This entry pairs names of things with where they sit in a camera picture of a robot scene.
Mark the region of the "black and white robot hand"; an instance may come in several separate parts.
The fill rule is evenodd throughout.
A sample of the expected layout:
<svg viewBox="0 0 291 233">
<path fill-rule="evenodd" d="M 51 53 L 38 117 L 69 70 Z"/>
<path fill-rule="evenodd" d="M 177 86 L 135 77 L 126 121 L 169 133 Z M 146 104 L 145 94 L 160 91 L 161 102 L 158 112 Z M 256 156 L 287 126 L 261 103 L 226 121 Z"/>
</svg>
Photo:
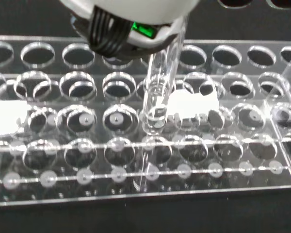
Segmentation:
<svg viewBox="0 0 291 233">
<path fill-rule="evenodd" d="M 168 47 L 198 0 L 63 0 L 72 25 L 105 58 L 131 60 Z"/>
</svg>

